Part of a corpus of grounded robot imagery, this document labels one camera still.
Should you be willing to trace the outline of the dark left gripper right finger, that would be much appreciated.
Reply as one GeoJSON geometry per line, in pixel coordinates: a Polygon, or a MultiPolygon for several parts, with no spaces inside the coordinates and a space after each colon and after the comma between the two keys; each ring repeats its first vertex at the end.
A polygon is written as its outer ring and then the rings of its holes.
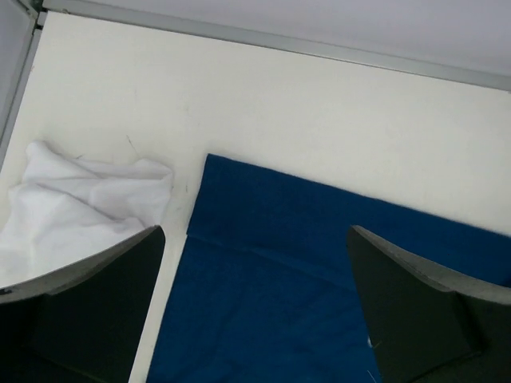
{"type": "Polygon", "coordinates": [[[410,253],[360,226],[347,253],[384,382],[508,382],[510,289],[410,253]]]}

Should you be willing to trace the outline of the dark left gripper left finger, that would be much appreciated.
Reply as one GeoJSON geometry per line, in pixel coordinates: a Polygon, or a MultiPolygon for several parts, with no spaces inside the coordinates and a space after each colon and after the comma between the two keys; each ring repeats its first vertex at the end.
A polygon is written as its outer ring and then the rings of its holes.
{"type": "Polygon", "coordinates": [[[1,289],[3,382],[126,382],[163,258],[159,226],[1,289]]]}

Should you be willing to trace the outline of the blue printed t-shirt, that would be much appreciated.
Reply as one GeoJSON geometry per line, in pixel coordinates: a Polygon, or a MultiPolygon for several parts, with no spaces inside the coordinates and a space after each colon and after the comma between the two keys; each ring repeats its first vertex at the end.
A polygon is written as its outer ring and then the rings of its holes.
{"type": "Polygon", "coordinates": [[[208,155],[150,382],[379,382],[346,237],[359,225],[510,282],[510,238],[208,155]]]}

